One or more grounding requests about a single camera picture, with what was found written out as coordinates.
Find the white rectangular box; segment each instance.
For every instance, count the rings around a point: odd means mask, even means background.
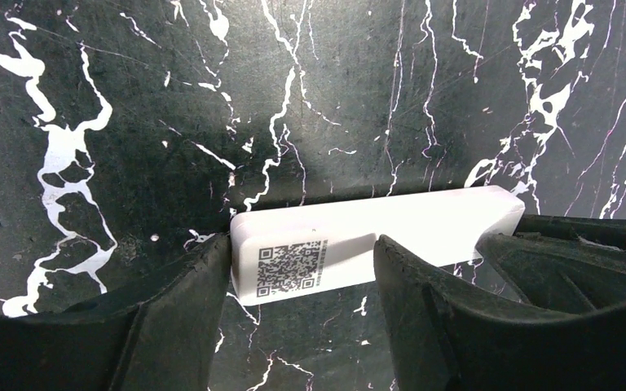
[[[232,282],[241,304],[258,305],[374,281],[383,234],[435,266],[468,261],[481,235],[512,235],[523,213],[496,186],[240,213]]]

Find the black object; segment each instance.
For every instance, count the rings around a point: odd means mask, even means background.
[[[376,242],[402,391],[626,390],[626,222],[525,216],[477,250],[522,302]]]
[[[60,314],[0,317],[0,390],[205,390],[231,266],[216,235]]]

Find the black marble surface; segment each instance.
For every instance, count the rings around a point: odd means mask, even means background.
[[[234,213],[484,183],[626,218],[626,2],[0,2],[6,316],[146,275]],[[450,270],[507,293],[482,261]],[[396,389],[379,305],[373,283],[230,293],[210,388]]]

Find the robotic claw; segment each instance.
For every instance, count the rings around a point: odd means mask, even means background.
[[[400,389],[626,389],[626,221],[525,216],[477,250],[521,302],[376,242]],[[0,390],[207,389],[230,266],[216,235],[62,313],[0,317]]]

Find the qr code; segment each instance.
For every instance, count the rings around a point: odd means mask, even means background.
[[[257,296],[313,288],[320,284],[328,241],[260,248]]]

